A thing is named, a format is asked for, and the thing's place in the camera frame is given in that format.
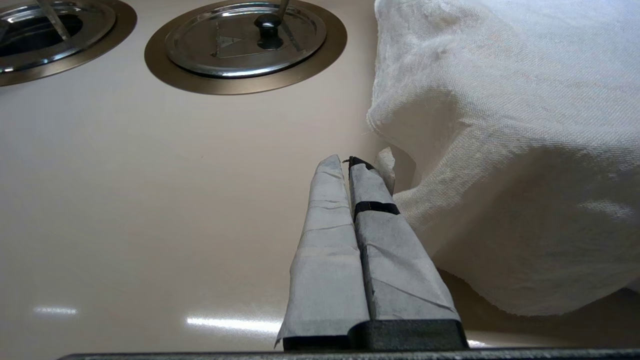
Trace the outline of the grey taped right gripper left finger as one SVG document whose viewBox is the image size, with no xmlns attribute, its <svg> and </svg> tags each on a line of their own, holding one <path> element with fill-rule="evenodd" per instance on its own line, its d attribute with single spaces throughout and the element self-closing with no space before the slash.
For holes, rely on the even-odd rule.
<svg viewBox="0 0 640 360">
<path fill-rule="evenodd" d="M 351 347 L 350 330 L 369 320 L 342 164 L 330 155 L 319 162 L 310 183 L 276 343 L 286 351 L 346 350 Z"/>
</svg>

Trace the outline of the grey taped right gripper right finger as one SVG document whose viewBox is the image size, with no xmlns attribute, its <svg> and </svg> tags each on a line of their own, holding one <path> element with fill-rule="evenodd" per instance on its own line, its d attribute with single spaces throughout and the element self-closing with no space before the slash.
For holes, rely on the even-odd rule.
<svg viewBox="0 0 640 360">
<path fill-rule="evenodd" d="M 450 290 L 368 162 L 350 157 L 349 187 L 369 319 L 350 328 L 366 351 L 469 348 Z"/>
</svg>

